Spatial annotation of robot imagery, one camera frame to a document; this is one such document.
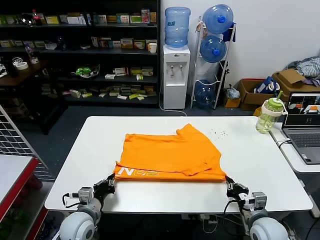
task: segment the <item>white cup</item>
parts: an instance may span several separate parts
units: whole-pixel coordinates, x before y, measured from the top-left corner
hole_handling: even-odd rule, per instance
[[[155,42],[149,43],[150,53],[155,54],[157,52],[157,44]]]

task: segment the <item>plastic bottle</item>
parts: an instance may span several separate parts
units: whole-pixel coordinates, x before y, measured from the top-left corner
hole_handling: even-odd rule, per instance
[[[221,61],[226,52],[226,43],[216,36],[206,36],[201,41],[200,54],[209,63]]]
[[[42,25],[42,21],[41,21],[40,16],[37,14],[35,9],[32,9],[32,12],[33,12],[33,20],[35,22],[35,25],[41,26]]]
[[[191,10],[187,7],[169,7],[165,10],[165,44],[173,48],[188,44],[190,14]]]
[[[204,84],[210,84],[207,80],[200,80]],[[194,87],[194,98],[197,106],[201,109],[211,108],[216,100],[216,93],[212,86],[203,85],[197,81]]]
[[[231,27],[234,21],[234,13],[227,5],[218,4],[208,8],[202,20],[210,33],[222,34]]]
[[[266,134],[278,121],[281,115],[288,114],[284,103],[280,100],[281,94],[282,91],[280,91],[277,98],[269,98],[269,100],[265,100],[261,106],[261,113],[255,124],[255,129],[259,133]]]
[[[65,51],[65,50],[67,49],[65,40],[64,40],[61,36],[58,36],[57,41],[58,41],[58,46],[59,46],[59,48],[60,48],[62,51]]]
[[[28,43],[25,44],[25,51],[29,55],[32,64],[37,64],[39,62],[38,58],[35,56],[34,49],[30,47]]]

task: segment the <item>green water bottle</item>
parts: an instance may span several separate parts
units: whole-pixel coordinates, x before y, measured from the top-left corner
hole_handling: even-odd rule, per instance
[[[266,134],[281,115],[288,114],[284,102],[280,100],[282,92],[283,91],[280,91],[278,97],[265,100],[261,106],[261,113],[255,125],[255,129],[259,133]]]

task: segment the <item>orange shirt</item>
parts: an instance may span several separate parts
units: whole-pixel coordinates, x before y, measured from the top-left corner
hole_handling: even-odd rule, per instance
[[[221,153],[191,124],[177,135],[127,134],[117,179],[222,182]]]

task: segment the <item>dark shelving unit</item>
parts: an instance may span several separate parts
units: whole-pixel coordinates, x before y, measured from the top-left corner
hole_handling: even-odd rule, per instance
[[[156,12],[156,23],[115,23],[106,24],[89,23],[86,24],[43,24],[41,26],[26,26],[21,24],[0,25],[0,40],[49,40],[57,42],[57,37],[62,36],[65,40],[66,50],[47,50],[35,48],[38,58],[50,60],[51,68],[54,72],[53,81],[62,86],[59,90],[89,89],[90,87],[105,88],[115,83],[136,84],[141,86],[153,86],[154,91],[159,96],[160,77],[160,0],[31,0],[9,2],[11,7],[0,9],[0,15],[11,15],[31,12],[36,9],[38,13],[46,16],[60,15],[70,12],[87,14],[97,13],[99,15],[116,15],[116,13],[141,12],[142,8],[149,8],[150,12]],[[119,41],[122,38],[133,38],[135,40],[157,39],[158,51],[155,54],[146,49],[123,49],[123,48],[101,48],[93,47],[91,37],[111,38],[112,41]],[[89,49],[81,49],[82,45],[91,45]],[[0,47],[0,56],[27,57],[24,47]],[[77,66],[91,62],[100,64],[100,73],[95,78],[80,78],[70,75],[75,72]],[[106,74],[112,74],[114,68],[128,67],[153,67],[153,76],[144,76],[143,80],[137,81],[136,76],[116,76],[115,79],[105,79]],[[98,97],[94,93],[93,97],[74,98],[63,96],[68,105],[137,105],[137,106],[158,106],[158,96],[146,97],[144,100],[138,99],[121,100],[117,97]]]

